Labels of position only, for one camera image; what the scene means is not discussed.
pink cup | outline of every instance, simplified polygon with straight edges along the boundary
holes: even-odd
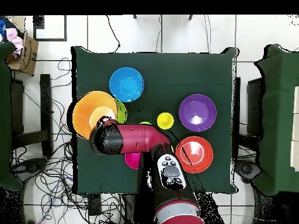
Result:
[[[124,154],[124,160],[132,169],[138,169],[140,153]]]

yellow cup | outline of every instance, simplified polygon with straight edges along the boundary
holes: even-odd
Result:
[[[157,118],[157,124],[163,130],[170,129],[171,126],[173,126],[174,121],[175,120],[170,113],[161,113]]]

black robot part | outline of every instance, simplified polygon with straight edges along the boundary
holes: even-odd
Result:
[[[89,143],[97,153],[118,155],[123,148],[123,137],[116,125],[99,125],[92,130]]]

orange bowl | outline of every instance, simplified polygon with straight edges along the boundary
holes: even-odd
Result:
[[[117,117],[114,99],[103,91],[92,91],[83,95],[72,112],[72,124],[77,134],[89,139],[92,128],[102,116]]]

purple bowl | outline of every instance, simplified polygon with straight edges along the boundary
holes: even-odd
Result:
[[[215,122],[217,110],[212,100],[203,94],[188,96],[180,104],[179,117],[191,131],[205,131]]]

